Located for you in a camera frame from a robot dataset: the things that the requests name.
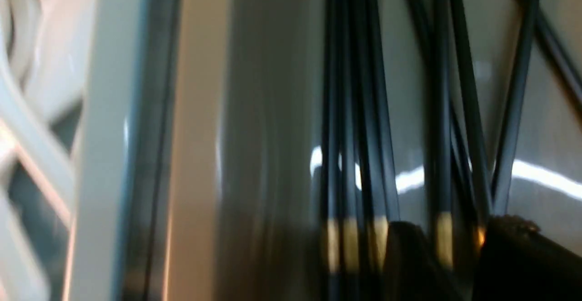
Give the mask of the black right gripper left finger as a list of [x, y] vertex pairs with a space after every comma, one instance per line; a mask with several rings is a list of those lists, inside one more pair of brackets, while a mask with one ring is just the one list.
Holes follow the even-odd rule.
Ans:
[[408, 221], [389, 224], [384, 262], [386, 301], [462, 301], [449, 271], [432, 253], [422, 229]]

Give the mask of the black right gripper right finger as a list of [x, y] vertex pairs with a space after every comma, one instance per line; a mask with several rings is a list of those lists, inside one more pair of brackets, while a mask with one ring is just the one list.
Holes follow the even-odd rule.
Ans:
[[475, 301], [579, 301], [582, 260], [541, 235], [534, 222], [495, 216], [487, 225], [474, 276]]

